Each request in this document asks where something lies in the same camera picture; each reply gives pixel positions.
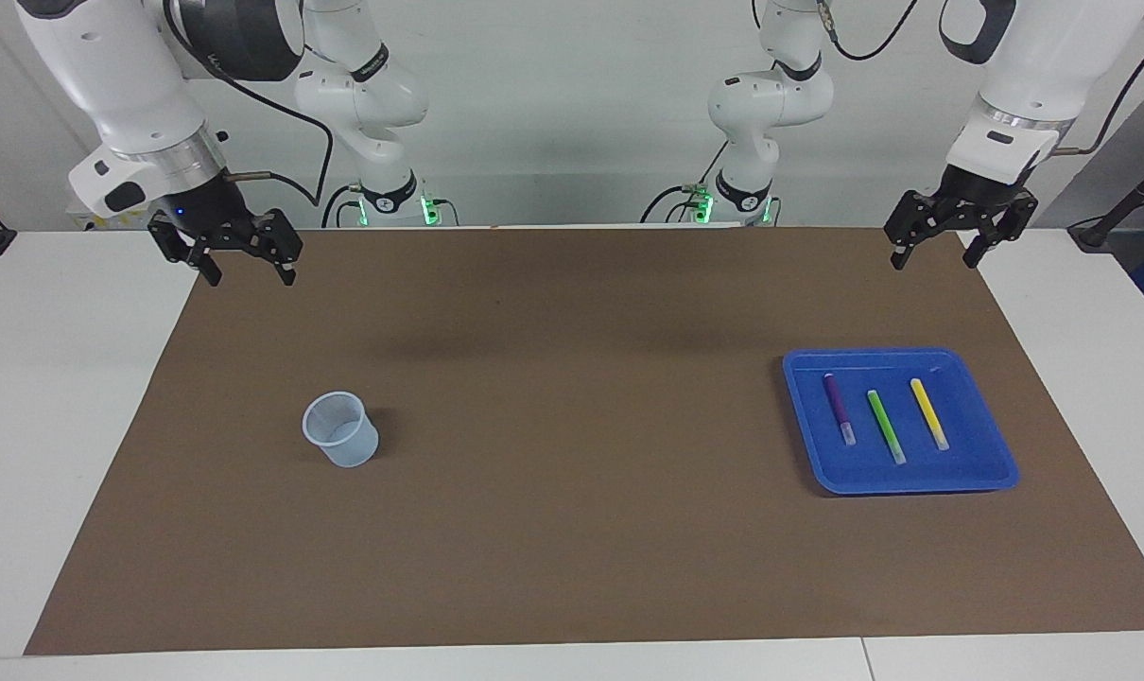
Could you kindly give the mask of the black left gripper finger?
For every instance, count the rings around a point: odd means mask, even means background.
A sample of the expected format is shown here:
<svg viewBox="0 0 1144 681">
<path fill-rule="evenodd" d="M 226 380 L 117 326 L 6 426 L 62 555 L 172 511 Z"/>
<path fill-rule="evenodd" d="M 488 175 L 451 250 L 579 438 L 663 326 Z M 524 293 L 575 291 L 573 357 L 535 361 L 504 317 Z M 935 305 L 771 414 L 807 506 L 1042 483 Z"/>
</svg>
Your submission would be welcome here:
<svg viewBox="0 0 1144 681">
<path fill-rule="evenodd" d="M 1016 197 L 1004 206 L 974 205 L 977 236 L 970 241 L 962 255 L 962 262 L 969 269 L 976 269 L 990 251 L 1003 241 L 1017 241 L 1023 230 L 1030 223 L 1038 206 L 1038 199 L 1031 191 L 1018 191 Z"/>
<path fill-rule="evenodd" d="M 883 232 L 893 245 L 889 262 L 903 271 L 917 245 L 939 236 L 950 220 L 951 200 L 906 190 L 885 220 Z"/>
</svg>

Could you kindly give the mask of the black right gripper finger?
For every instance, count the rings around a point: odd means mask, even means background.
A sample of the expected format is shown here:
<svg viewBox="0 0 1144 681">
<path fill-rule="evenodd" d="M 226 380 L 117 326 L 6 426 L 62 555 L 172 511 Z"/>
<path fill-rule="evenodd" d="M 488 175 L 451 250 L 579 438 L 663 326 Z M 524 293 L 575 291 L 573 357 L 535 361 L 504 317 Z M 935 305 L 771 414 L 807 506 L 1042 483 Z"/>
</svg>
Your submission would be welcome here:
<svg viewBox="0 0 1144 681">
<path fill-rule="evenodd" d="M 146 224 L 146 231 L 151 233 L 167 262 L 186 264 L 199 272 L 212 288 L 217 288 L 222 279 L 221 268 L 209 254 L 204 238 L 197 238 L 192 244 L 186 244 L 182 233 L 170 224 L 165 213 L 154 213 Z"/>
<path fill-rule="evenodd" d="M 270 208 L 260 215 L 243 217 L 243 252 L 270 263 L 289 288 L 296 280 L 295 264 L 303 253 L 303 239 L 286 212 Z"/>
</svg>

